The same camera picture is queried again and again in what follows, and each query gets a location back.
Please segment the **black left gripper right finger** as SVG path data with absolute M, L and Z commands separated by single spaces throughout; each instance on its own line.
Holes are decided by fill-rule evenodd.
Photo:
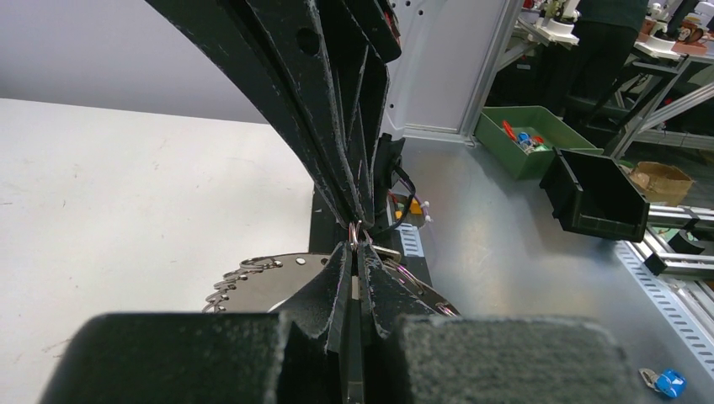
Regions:
M 356 253 L 369 403 L 638 403 L 624 350 L 568 316 L 458 316 L 396 280 L 368 243 Z

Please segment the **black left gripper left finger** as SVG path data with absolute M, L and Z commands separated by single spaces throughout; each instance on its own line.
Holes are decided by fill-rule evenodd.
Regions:
M 67 345 L 44 403 L 343 403 L 344 316 L 353 252 L 244 260 L 223 276 L 203 313 L 113 313 Z M 317 274 L 270 312 L 230 312 L 260 274 Z

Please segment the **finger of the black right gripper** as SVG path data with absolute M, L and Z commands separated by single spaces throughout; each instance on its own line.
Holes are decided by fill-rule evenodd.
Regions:
M 357 190 L 313 1 L 151 1 L 249 99 L 296 154 L 337 221 Z
M 331 156 L 336 216 L 370 228 L 376 221 L 374 166 L 390 76 L 402 54 L 399 22 L 389 1 L 320 1 L 337 128 L 325 141 Z

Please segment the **silver key with black tag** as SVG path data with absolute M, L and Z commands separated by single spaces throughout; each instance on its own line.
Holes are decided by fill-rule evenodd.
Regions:
M 400 263 L 402 260 L 402 254 L 397 251 L 387 247 L 372 244 L 372 249 L 382 260 L 393 261 L 394 263 Z

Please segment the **green storage bin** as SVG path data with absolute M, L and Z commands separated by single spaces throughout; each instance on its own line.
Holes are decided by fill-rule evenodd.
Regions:
M 486 107 L 474 137 L 515 180 L 541 178 L 551 164 L 555 148 L 603 153 L 541 106 Z

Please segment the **black storage bin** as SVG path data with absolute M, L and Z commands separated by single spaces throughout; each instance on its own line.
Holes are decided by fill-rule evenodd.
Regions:
M 540 181 L 564 231 L 641 242 L 650 203 L 607 156 L 556 148 Z

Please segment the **operator in black shirt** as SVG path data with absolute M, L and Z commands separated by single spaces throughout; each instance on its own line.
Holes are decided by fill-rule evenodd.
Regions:
M 559 114 L 568 95 L 598 100 L 629 57 L 647 7 L 647 0 L 581 1 L 573 28 L 578 44 L 557 57 L 542 105 Z

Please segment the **key with blue tag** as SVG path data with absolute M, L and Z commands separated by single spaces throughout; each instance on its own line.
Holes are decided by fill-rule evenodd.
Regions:
M 658 373 L 652 369 L 640 368 L 638 373 L 648 388 L 669 399 L 679 398 L 687 386 L 686 378 L 674 369 Z

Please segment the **cardboard box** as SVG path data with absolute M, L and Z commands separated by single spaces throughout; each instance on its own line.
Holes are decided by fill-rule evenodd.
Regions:
M 695 180 L 676 166 L 659 162 L 639 162 L 629 179 L 653 205 L 680 205 Z

